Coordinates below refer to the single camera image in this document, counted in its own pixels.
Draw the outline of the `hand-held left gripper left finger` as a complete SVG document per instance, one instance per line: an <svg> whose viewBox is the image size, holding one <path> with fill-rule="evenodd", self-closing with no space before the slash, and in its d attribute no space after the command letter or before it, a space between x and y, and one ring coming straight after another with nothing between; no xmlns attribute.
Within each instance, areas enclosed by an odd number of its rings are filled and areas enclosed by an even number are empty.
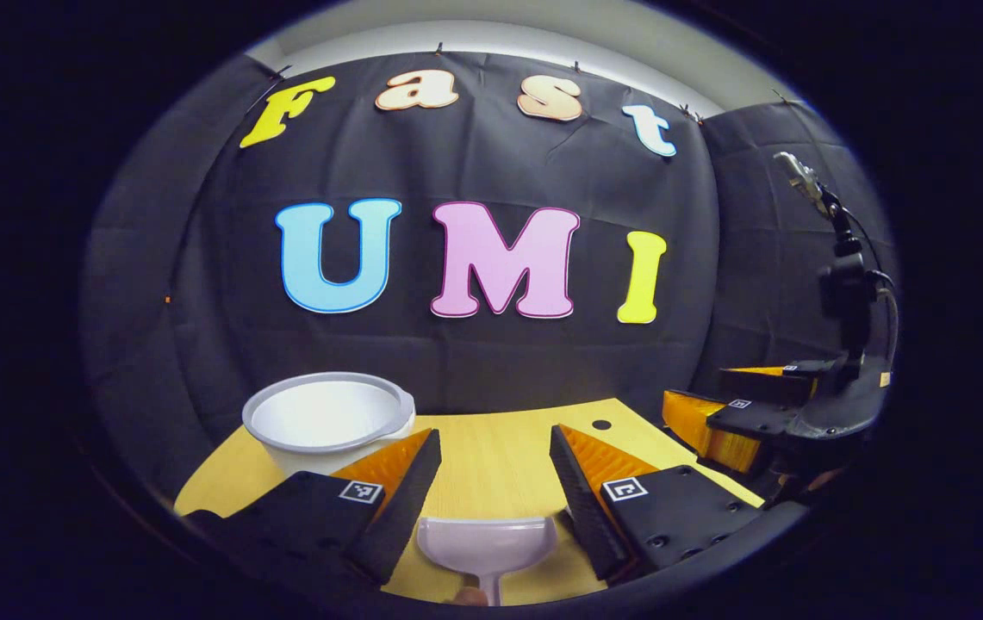
<svg viewBox="0 0 983 620"><path fill-rule="evenodd" d="M234 509L196 505L184 518L236 566L297 590L388 584L441 463L425 429L334 474L297 472Z"/></svg>

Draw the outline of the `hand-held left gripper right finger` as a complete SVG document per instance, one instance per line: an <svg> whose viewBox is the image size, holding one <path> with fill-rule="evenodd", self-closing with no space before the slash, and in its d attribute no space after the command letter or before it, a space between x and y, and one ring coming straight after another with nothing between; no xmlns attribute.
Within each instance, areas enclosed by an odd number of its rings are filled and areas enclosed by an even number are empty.
<svg viewBox="0 0 983 620"><path fill-rule="evenodd" d="M574 537L609 586L699 555L762 513L695 467L657 468L563 424L549 456Z"/></svg>

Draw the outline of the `pale lilac plastic dustpan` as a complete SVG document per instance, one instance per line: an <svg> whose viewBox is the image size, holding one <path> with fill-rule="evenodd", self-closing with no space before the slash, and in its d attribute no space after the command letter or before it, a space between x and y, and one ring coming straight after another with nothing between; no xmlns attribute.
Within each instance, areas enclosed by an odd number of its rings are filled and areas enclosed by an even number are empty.
<svg viewBox="0 0 983 620"><path fill-rule="evenodd" d="M554 519L422 518L419 550L439 567L471 574L491 607L502 605L501 581L545 561L557 548Z"/></svg>

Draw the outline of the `white ribbed garbage bin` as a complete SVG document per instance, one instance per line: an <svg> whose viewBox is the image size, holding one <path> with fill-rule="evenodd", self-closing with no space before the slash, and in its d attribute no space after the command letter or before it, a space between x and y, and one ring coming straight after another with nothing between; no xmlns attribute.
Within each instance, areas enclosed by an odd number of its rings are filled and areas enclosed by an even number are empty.
<svg viewBox="0 0 983 620"><path fill-rule="evenodd" d="M298 375L260 389L240 416L283 474L334 474L409 435L412 394L353 372Z"/></svg>

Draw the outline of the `wooden desktop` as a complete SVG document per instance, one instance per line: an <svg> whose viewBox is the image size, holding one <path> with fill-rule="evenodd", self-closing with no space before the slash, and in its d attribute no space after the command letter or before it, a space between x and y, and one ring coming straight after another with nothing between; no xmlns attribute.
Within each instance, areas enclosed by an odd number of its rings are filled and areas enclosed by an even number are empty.
<svg viewBox="0 0 983 620"><path fill-rule="evenodd" d="M590 433L657 468L693 466L751 506L764 499L727 475L695 464L681 447L616 398L537 411L419 415L414 431L439 429L441 463L421 517L508 519L551 517L566 506L549 457L556 424ZM228 517L281 483L286 475L263 444L244 427L236 429L185 482L173 503L181 515L208 510ZM581 547L561 526L554 553L501 581L504 605L550 603L607 589L594 577ZM389 595L441 603L463 584L475 582L432 564L416 542L408 543Z"/></svg>

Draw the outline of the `black backdrop cloth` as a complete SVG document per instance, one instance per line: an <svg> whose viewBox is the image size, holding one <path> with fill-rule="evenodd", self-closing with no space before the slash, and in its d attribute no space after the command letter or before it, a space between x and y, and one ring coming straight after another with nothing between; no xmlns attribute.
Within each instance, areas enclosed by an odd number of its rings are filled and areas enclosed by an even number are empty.
<svg viewBox="0 0 983 620"><path fill-rule="evenodd" d="M123 462L177 497L268 384L388 378L419 413L715 394L833 357L832 227L791 152L897 277L885 203L801 102L691 121L656 95L487 53L278 82L238 58L138 141L90 232L81 340Z"/></svg>

